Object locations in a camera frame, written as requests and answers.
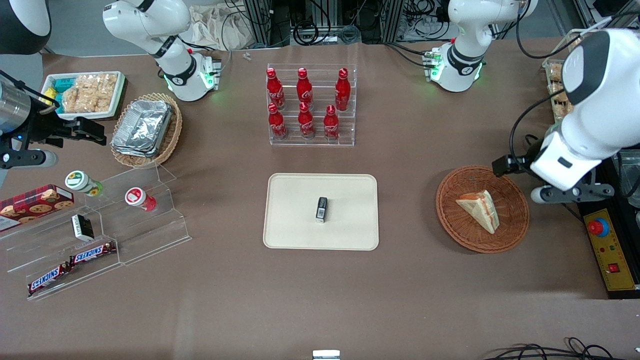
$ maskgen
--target yellow control panel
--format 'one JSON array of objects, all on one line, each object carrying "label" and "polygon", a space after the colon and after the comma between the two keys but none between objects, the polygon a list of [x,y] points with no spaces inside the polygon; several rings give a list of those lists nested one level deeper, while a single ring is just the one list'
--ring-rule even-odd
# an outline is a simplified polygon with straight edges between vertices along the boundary
[{"label": "yellow control panel", "polygon": [[636,284],[620,249],[607,209],[586,215],[583,219],[607,290],[634,290]]}]

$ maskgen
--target wicker basket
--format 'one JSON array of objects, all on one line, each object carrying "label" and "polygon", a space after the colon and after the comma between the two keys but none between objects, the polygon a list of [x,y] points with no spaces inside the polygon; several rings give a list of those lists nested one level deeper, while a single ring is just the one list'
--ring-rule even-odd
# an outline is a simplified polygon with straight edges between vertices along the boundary
[{"label": "wicker basket", "polygon": [[[158,164],[162,164],[169,158],[169,156],[171,156],[171,153],[173,153],[175,146],[178,144],[180,131],[182,131],[182,114],[180,113],[180,109],[178,108],[178,104],[176,104],[175,100],[165,94],[153,93],[142,95],[134,101],[137,100],[164,101],[167,104],[171,105],[171,119],[169,120],[170,123],[166,128],[166,132],[164,133],[164,139],[162,141],[162,144],[160,145],[160,151],[155,158],[144,158],[142,156],[120,154],[119,152],[115,151],[113,147],[111,148],[111,152],[119,163],[130,167],[139,167],[142,165],[146,165],[152,161],[155,161]],[[131,104],[133,104],[134,101],[127,105],[125,110],[123,110],[120,114],[118,122],[116,123],[116,127],[113,130],[114,133],[118,131],[118,127],[120,127],[120,124],[122,123],[122,118],[124,118],[124,115],[127,113],[127,110],[129,110]]]},{"label": "wicker basket", "polygon": [[[500,226],[495,234],[484,230],[456,203],[466,193],[489,191],[498,212]],[[507,177],[495,177],[488,167],[468,166],[450,172],[436,194],[438,218],[460,245],[485,254],[513,249],[529,228],[529,207],[516,184]]]}]

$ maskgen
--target white cloth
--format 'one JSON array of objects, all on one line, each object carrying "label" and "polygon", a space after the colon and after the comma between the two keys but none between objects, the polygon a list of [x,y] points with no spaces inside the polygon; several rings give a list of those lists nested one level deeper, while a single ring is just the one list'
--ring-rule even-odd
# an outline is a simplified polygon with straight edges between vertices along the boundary
[{"label": "white cloth", "polygon": [[220,50],[238,50],[254,43],[249,20],[243,18],[244,15],[241,13],[236,13],[246,11],[243,2],[239,1],[234,5],[237,7],[230,8],[225,3],[191,5],[189,12],[193,27],[192,43]]}]

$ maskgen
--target sandwich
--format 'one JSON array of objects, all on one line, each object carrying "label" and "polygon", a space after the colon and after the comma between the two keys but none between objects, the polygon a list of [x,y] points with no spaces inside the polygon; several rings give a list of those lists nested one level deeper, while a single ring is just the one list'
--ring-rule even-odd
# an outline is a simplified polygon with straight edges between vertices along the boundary
[{"label": "sandwich", "polygon": [[456,200],[469,215],[471,215],[485,230],[495,234],[495,230],[500,226],[498,212],[493,205],[493,199],[488,191],[483,190],[477,193],[467,193]]}]

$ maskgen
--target brown tabletop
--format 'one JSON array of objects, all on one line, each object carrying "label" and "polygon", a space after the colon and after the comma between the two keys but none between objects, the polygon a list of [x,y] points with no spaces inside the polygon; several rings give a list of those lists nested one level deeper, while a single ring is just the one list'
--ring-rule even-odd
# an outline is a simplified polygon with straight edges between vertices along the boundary
[{"label": "brown tabletop", "polygon": [[[557,41],[525,45],[543,53]],[[250,51],[251,62],[241,53],[219,91],[179,102],[184,127],[165,165],[178,177],[174,201],[193,239],[40,302],[26,300],[23,277],[0,271],[0,357],[309,359],[314,349],[337,348],[343,359],[453,360],[515,343],[564,348],[565,336],[634,356],[640,304],[604,300],[584,225],[565,209],[530,202],[527,236],[497,255],[460,247],[436,217],[444,175],[506,154],[514,120],[547,94],[539,60],[515,42],[496,41],[481,78],[452,94],[382,45]],[[357,62],[356,146],[271,147],[268,62]],[[122,71],[125,103],[168,92],[150,56],[46,55],[44,63],[46,74]],[[542,135],[552,121],[550,106],[540,106],[518,139]],[[111,133],[114,123],[104,124]],[[517,146],[524,149],[520,140]],[[67,141],[58,155],[53,168],[12,170],[0,198],[60,184],[77,168],[96,179],[127,170],[109,147],[92,143]],[[378,248],[265,247],[267,180],[275,172],[373,175]],[[527,175],[512,178],[525,194],[539,185]]]}]

